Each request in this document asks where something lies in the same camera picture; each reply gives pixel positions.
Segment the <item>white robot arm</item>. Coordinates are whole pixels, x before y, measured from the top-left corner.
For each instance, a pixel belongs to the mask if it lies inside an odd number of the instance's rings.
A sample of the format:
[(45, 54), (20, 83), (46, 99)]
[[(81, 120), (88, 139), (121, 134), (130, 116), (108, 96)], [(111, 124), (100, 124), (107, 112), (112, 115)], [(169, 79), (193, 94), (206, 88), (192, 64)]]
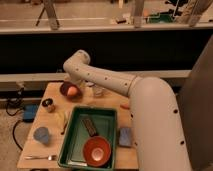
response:
[(176, 96), (166, 81), (92, 67), (84, 50), (63, 69), (76, 83), (86, 80), (129, 98), (139, 171), (192, 171)]

